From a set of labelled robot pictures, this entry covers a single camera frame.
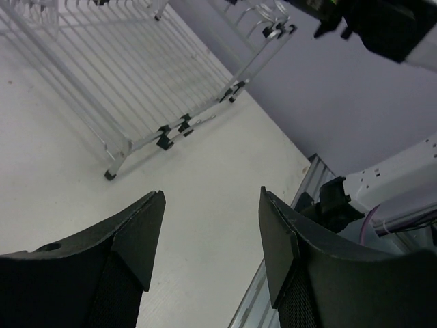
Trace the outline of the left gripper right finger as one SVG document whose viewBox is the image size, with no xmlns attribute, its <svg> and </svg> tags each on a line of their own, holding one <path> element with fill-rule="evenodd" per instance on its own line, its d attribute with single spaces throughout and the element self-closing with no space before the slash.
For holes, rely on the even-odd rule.
<svg viewBox="0 0 437 328">
<path fill-rule="evenodd" d="M 395 255 L 364 247 L 302 216 L 272 192 L 261 189 L 261 195 L 287 239 L 296 237 L 294 272 L 273 305 L 281 327 L 436 326 L 435 251 Z"/>
</svg>

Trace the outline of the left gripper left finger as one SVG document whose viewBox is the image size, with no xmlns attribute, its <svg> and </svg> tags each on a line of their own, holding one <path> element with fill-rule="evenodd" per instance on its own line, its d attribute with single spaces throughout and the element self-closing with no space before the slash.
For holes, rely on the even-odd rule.
<svg viewBox="0 0 437 328">
<path fill-rule="evenodd" d="M 135 327 L 166 199 L 153 191 L 35 251 L 1 256 L 2 327 Z"/>
</svg>

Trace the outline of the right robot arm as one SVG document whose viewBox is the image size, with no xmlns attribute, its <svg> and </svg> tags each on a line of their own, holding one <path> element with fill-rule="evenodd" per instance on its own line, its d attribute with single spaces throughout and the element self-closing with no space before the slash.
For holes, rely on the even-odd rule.
<svg viewBox="0 0 437 328">
<path fill-rule="evenodd" d="M 312 115 L 305 148 L 342 174 L 346 206 L 373 221 L 379 205 L 436 181 L 435 1 L 298 1 L 319 20 L 315 38 L 344 24 L 370 59 L 341 53 L 339 78 Z"/>
</svg>

